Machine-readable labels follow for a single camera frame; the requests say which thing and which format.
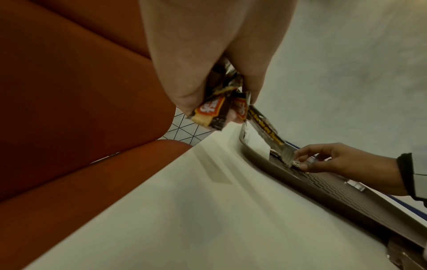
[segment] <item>grey wall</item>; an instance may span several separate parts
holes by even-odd
[[[300,0],[257,105],[299,146],[427,145],[427,0]]]

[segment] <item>tiled floor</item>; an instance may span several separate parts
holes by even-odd
[[[197,125],[190,119],[187,119],[182,111],[176,108],[175,117],[168,132],[159,140],[182,141],[195,146],[204,138],[208,137],[213,131]]]

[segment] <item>table surface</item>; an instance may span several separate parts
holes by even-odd
[[[397,269],[386,247],[249,165],[214,132],[27,267]]]

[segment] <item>hand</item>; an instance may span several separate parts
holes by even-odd
[[[255,102],[296,0],[139,0],[160,82],[186,115],[204,98],[222,56],[244,76]]]
[[[308,157],[316,154],[315,162],[300,165],[302,171],[335,173],[386,194],[408,195],[394,158],[377,156],[342,143],[333,143],[305,146],[295,151],[295,160],[305,162]]]

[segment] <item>black sleeve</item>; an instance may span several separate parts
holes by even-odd
[[[408,194],[416,201],[422,201],[424,206],[427,207],[427,200],[419,198],[415,195],[414,186],[414,167],[412,164],[412,154],[402,154],[397,158],[397,165],[399,166],[400,175],[403,179],[403,184]]]

